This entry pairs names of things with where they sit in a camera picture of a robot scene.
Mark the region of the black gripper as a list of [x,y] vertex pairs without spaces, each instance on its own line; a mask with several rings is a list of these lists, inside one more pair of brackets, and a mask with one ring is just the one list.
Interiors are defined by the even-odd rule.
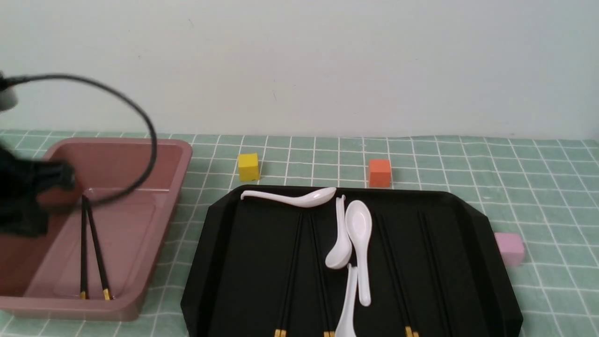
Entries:
[[48,233],[49,212],[38,195],[59,186],[75,187],[73,167],[65,160],[43,161],[0,150],[0,229],[2,233],[39,237]]

